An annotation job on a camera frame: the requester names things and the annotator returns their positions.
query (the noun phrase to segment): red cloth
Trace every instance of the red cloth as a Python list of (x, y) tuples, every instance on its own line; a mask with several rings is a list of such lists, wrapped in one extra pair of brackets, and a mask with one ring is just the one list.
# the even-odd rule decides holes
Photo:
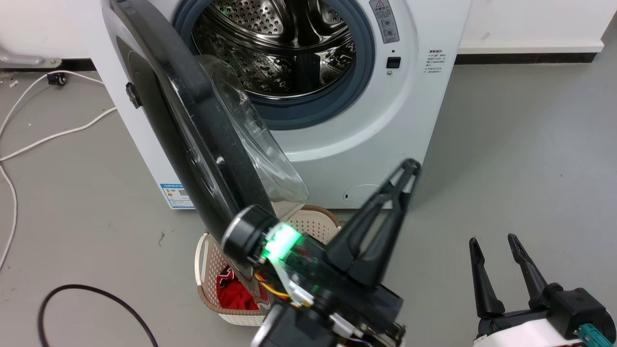
[(217, 276), (217, 296), (218, 302), (224, 309), (259, 309), (251, 294), (246, 291), (229, 266), (225, 267), (223, 272)]

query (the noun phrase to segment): teal connector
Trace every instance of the teal connector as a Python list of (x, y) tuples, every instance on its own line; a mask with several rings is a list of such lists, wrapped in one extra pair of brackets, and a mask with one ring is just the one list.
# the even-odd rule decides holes
[(589, 323), (581, 326), (579, 338), (587, 347), (613, 347), (613, 344), (608, 342), (607, 338)]

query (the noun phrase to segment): black baseboard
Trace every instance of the black baseboard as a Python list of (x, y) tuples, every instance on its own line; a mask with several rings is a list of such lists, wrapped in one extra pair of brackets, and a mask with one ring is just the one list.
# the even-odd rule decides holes
[[(597, 53), (459, 54), (454, 65), (576, 64), (594, 61)], [(2, 72), (96, 71), (90, 59), (63, 59), (54, 69), (0, 69)]]
[(597, 53), (459, 54), (454, 65), (576, 64), (594, 61)]

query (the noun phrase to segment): glowing green led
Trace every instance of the glowing green led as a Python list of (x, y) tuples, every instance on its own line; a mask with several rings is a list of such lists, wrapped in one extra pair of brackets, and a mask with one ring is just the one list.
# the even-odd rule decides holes
[(291, 225), (281, 224), (270, 241), (266, 243), (263, 256), (270, 260), (285, 258), (301, 236)]

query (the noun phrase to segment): warning label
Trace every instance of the warning label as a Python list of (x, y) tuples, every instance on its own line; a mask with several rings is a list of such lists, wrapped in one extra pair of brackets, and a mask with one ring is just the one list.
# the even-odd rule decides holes
[(430, 49), (424, 65), (424, 73), (440, 73), (444, 68), (446, 56), (441, 49)]
[(394, 20), (390, 2), (388, 0), (372, 0), (368, 3), (373, 9), (384, 43), (398, 42), (400, 40), (399, 29), (396, 27), (396, 20)]
[(161, 184), (160, 187), (163, 189), (163, 193), (165, 193), (169, 205), (172, 205), (173, 209), (195, 208), (182, 185)]

